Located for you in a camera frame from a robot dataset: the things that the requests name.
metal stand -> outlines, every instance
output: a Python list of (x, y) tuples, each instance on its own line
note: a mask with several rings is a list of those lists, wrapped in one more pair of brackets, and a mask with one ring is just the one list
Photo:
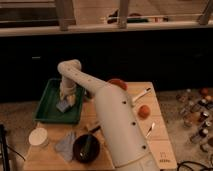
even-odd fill
[(213, 12), (213, 0), (209, 0), (208, 4), (206, 5), (206, 8), (203, 12), (203, 15), (199, 17), (198, 23), (200, 25), (206, 25), (209, 22), (209, 19), (211, 18), (211, 14)]
[(0, 147), (1, 147), (3, 171), (10, 171), (7, 144), (5, 139), (5, 130), (4, 125), (2, 124), (0, 124)]
[(120, 0), (118, 12), (118, 28), (125, 29), (129, 11), (129, 0)]
[(75, 15), (72, 0), (55, 0), (56, 12), (59, 20), (60, 30), (68, 31), (69, 25), (75, 25)]

cable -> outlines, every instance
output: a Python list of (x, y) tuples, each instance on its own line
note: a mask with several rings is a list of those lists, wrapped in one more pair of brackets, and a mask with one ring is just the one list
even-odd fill
[(12, 147), (10, 147), (9, 145), (6, 144), (6, 146), (7, 146), (7, 148), (8, 148), (10, 151), (12, 151), (13, 153), (16, 153), (19, 157), (21, 157), (21, 158), (25, 161), (24, 156), (22, 156), (20, 153), (18, 153), (16, 150), (14, 150), (14, 149), (13, 149)]
[(198, 162), (194, 162), (194, 161), (183, 161), (181, 163), (178, 163), (178, 167), (177, 167), (177, 171), (180, 170), (181, 167), (185, 167), (187, 168), (188, 170), (190, 171), (195, 171), (191, 166), (189, 166), (188, 164), (194, 164), (194, 165), (197, 165), (197, 166), (200, 166), (201, 169), (199, 171), (213, 171), (213, 168), (212, 167), (207, 167), (201, 163), (198, 163)]
[(210, 156), (210, 163), (211, 163), (211, 166), (213, 167), (213, 154), (211, 154)]

bottle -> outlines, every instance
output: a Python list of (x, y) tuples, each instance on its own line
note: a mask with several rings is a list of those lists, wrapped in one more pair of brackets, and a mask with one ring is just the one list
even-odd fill
[(203, 107), (205, 107), (207, 105), (207, 103), (208, 102), (207, 102), (206, 99), (201, 99), (201, 100), (198, 101), (198, 104), (201, 105), (201, 106), (203, 106)]
[(193, 122), (187, 115), (185, 115), (183, 117), (183, 124), (184, 124), (185, 127), (189, 128), (189, 127), (192, 127)]
[(179, 114), (181, 116), (185, 116), (187, 115), (188, 113), (190, 113), (190, 110), (192, 108), (192, 106), (194, 105), (194, 102), (193, 101), (189, 101), (180, 111), (179, 111)]
[(212, 151), (213, 150), (213, 137), (209, 138), (207, 140), (207, 142), (201, 144), (200, 149), (205, 153)]
[(185, 92), (183, 92), (182, 94), (179, 94), (176, 96), (176, 99), (179, 101), (179, 102), (186, 102), (188, 100), (191, 100), (191, 89), (187, 89)]
[(200, 113), (200, 118), (198, 119), (198, 122), (203, 122), (209, 117), (208, 111), (203, 111)]
[(210, 102), (207, 103), (206, 109), (210, 110), (212, 108), (213, 108), (213, 101), (210, 101)]
[(190, 141), (194, 144), (200, 142), (203, 138), (205, 138), (208, 135), (208, 129), (204, 128), (204, 129), (200, 129), (199, 131), (197, 131), (195, 134), (193, 134), (190, 137)]
[(212, 126), (212, 122), (206, 120), (201, 124), (200, 129), (204, 129), (204, 128), (209, 129), (211, 126)]
[(197, 102), (191, 107), (190, 112), (191, 113), (199, 112), (201, 109), (202, 106)]

black cable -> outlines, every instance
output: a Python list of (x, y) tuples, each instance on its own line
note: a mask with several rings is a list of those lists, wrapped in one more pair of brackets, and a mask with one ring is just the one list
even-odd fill
[(211, 154), (210, 156), (210, 163), (211, 163), (211, 166), (213, 167), (213, 154)]
[(4, 125), (0, 124), (0, 149), (2, 153), (2, 164), (4, 171), (10, 171), (10, 163), (8, 158)]
[(194, 161), (183, 161), (181, 163), (178, 163), (177, 171), (179, 171), (181, 167), (185, 167), (189, 169), (190, 171), (195, 171), (191, 166), (188, 166), (188, 164), (194, 164), (194, 165), (200, 166), (201, 167), (200, 171), (213, 171), (213, 168), (209, 168), (201, 163), (194, 162)]
[(12, 147), (10, 147), (9, 145), (7, 145), (6, 144), (6, 146), (7, 146), (7, 148), (10, 150), (10, 151), (12, 151), (13, 153), (16, 153), (19, 157), (21, 157), (24, 161), (25, 161), (25, 158), (24, 158), (24, 156), (22, 156), (20, 153), (18, 153), (16, 150), (14, 150)]

black bowl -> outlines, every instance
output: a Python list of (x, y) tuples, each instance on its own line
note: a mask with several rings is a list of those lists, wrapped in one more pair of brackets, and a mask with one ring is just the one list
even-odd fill
[(95, 160), (100, 153), (100, 143), (92, 134), (78, 137), (73, 144), (73, 154), (77, 161), (89, 163)]

